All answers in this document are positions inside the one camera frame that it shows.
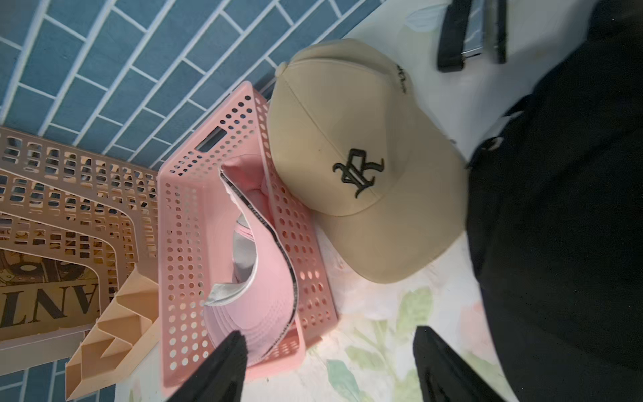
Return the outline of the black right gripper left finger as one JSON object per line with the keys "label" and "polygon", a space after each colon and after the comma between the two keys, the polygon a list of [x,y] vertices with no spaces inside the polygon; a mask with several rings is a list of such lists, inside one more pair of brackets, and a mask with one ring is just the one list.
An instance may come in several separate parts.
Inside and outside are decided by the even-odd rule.
{"label": "black right gripper left finger", "polygon": [[233,331],[168,401],[240,401],[247,363],[245,337],[240,331]]}

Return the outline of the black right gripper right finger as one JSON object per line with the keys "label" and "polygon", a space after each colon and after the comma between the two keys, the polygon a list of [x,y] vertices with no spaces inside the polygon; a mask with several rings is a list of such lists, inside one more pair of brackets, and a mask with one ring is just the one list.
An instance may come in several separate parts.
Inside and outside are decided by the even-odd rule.
{"label": "black right gripper right finger", "polygon": [[503,402],[432,328],[416,329],[413,353],[424,401]]}

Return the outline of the pink baseball cap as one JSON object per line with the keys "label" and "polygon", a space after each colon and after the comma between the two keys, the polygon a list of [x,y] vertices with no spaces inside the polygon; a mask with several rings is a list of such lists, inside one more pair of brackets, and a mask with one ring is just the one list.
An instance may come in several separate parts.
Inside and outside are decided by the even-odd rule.
{"label": "pink baseball cap", "polygon": [[263,161],[244,155],[219,169],[235,206],[231,277],[216,281],[204,303],[205,325],[215,346],[234,331],[246,341],[248,364],[266,359],[295,320],[293,268],[276,229]]}

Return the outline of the black baseball cap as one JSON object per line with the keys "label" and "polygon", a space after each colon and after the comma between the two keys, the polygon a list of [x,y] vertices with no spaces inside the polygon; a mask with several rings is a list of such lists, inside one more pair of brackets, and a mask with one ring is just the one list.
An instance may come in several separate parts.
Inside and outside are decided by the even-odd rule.
{"label": "black baseball cap", "polygon": [[469,165],[467,237],[522,401],[642,398],[642,4],[599,1],[581,45]]}

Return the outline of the beige baseball cap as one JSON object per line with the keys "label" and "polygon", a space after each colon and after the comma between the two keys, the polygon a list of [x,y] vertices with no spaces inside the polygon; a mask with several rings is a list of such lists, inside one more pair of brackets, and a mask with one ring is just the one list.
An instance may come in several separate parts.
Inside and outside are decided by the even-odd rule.
{"label": "beige baseball cap", "polygon": [[373,47],[346,39],[297,53],[276,72],[267,126],[281,181],[363,278],[402,281],[464,232],[465,160],[406,71]]}

